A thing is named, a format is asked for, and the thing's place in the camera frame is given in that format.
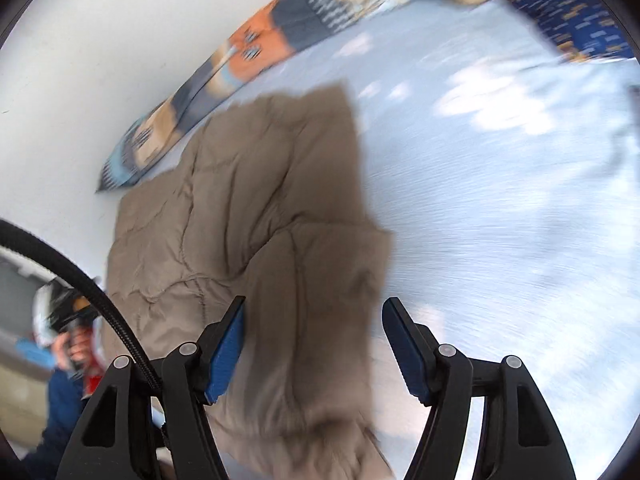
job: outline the white bedsheet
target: white bedsheet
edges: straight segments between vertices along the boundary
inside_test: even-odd
[[[640,67],[562,63],[505,2],[418,0],[231,101],[336,80],[359,116],[370,208],[396,234],[386,295],[469,357],[520,356],[578,480],[597,478],[640,411],[638,126],[626,90]],[[378,437],[402,478],[428,410],[380,326],[373,359]],[[475,400],[460,479],[481,413]]]

